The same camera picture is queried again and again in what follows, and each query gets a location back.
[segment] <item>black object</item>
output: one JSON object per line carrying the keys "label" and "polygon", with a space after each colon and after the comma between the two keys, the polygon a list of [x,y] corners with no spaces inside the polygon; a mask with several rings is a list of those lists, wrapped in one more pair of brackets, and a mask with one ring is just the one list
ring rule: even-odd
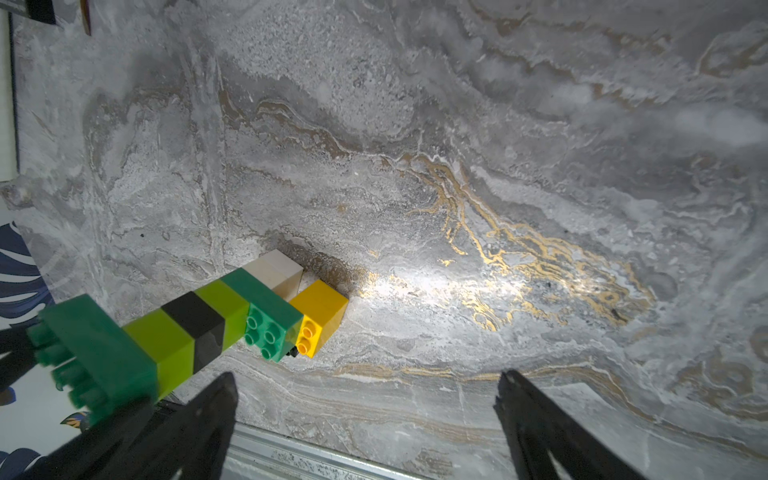
{"label": "black object", "polygon": [[195,292],[187,292],[161,307],[194,339],[192,373],[197,373],[221,355],[224,317]]}
{"label": "black object", "polygon": [[520,480],[557,480],[551,452],[577,480],[644,480],[517,370],[502,373],[494,405]]}
{"label": "black object", "polygon": [[0,8],[38,22],[56,25],[52,0],[2,0]]}
{"label": "black object", "polygon": [[32,370],[38,364],[27,329],[12,327],[0,330],[0,392]]}
{"label": "black object", "polygon": [[223,373],[185,406],[131,403],[35,463],[18,480],[214,480],[234,430],[237,387]]}

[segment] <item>lego brick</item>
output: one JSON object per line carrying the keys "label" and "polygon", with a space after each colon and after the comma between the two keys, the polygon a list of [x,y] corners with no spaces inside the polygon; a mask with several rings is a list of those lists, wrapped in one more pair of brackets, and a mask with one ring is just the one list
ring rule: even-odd
{"label": "lego brick", "polygon": [[51,373],[56,386],[71,386],[70,400],[87,406],[93,423],[135,399],[157,398],[152,358],[88,295],[49,306],[38,318],[27,330],[35,358],[58,367]]}
{"label": "lego brick", "polygon": [[339,328],[349,300],[317,280],[290,303],[304,315],[296,348],[302,355],[312,358]]}
{"label": "lego brick", "polygon": [[195,292],[187,292],[161,307],[194,339],[192,373],[202,370],[221,355],[224,317],[208,306]]}
{"label": "lego brick", "polygon": [[261,349],[265,359],[279,362],[296,344],[302,314],[245,269],[221,281],[250,303],[245,341]]}
{"label": "lego brick", "polygon": [[243,338],[250,304],[235,293],[226,283],[215,280],[195,290],[205,303],[224,317],[224,338],[221,346],[226,350]]}
{"label": "lego brick", "polygon": [[285,277],[285,280],[272,291],[277,293],[285,300],[290,300],[299,292],[299,283],[301,283],[301,274],[304,269],[298,263],[286,257],[279,250],[272,250],[262,255],[269,265]]}
{"label": "lego brick", "polygon": [[192,376],[194,339],[163,310],[137,318],[123,330],[157,364],[159,399]]}
{"label": "lego brick", "polygon": [[272,250],[243,266],[261,283],[269,287],[284,300],[296,296],[301,282],[303,268],[279,250]]}
{"label": "lego brick", "polygon": [[243,265],[243,269],[272,291],[274,291],[275,287],[285,281],[285,276],[262,258],[257,258],[253,262],[246,263]]}

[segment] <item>white lego brick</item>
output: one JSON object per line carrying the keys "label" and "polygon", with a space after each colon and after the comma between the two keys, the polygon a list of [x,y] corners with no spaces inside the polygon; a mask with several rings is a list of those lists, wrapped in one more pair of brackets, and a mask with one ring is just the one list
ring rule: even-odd
{"label": "white lego brick", "polygon": [[259,280],[272,291],[274,291],[275,288],[278,287],[281,283],[286,281],[285,275],[277,271],[275,267],[267,262],[263,257],[257,258],[253,262],[247,263],[243,266],[243,270],[253,275],[256,280]]}
{"label": "white lego brick", "polygon": [[278,250],[272,250],[243,266],[243,269],[253,275],[284,300],[290,300],[299,292],[299,283],[304,269]]}
{"label": "white lego brick", "polygon": [[285,276],[285,280],[272,291],[285,300],[290,300],[299,292],[299,283],[304,269],[298,263],[286,257],[279,250],[272,250],[261,257],[265,259],[275,270]]}
{"label": "white lego brick", "polygon": [[290,278],[297,273],[303,272],[304,270],[301,265],[286,257],[283,252],[279,250],[272,250],[271,252],[267,252],[260,258],[263,258],[269,262],[270,265],[275,267],[275,270],[282,273],[286,278]]}

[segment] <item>green lego brick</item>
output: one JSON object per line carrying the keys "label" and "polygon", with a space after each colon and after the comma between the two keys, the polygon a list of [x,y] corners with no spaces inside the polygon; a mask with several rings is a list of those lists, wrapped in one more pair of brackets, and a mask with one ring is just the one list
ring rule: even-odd
{"label": "green lego brick", "polygon": [[159,399],[192,376],[194,339],[163,310],[137,318],[123,330],[157,364]]}
{"label": "green lego brick", "polygon": [[152,358],[88,295],[45,308],[38,318],[27,329],[35,358],[58,367],[51,373],[56,385],[72,387],[70,400],[87,406],[93,423],[135,399],[157,398]]}
{"label": "green lego brick", "polygon": [[226,283],[215,280],[194,291],[205,303],[224,317],[222,350],[230,348],[243,338],[250,304]]}
{"label": "green lego brick", "polygon": [[261,349],[265,359],[279,362],[296,344],[303,314],[242,268],[221,281],[250,303],[246,343]]}

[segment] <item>gray marble countertop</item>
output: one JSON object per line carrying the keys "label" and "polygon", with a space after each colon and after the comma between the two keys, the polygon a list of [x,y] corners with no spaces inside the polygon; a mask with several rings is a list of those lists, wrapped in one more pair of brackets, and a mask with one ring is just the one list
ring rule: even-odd
{"label": "gray marble countertop", "polygon": [[239,343],[238,419],[510,478],[516,368],[649,478],[768,467],[768,3],[137,0],[17,19],[55,299],[119,323],[278,248],[349,297],[314,359]]}

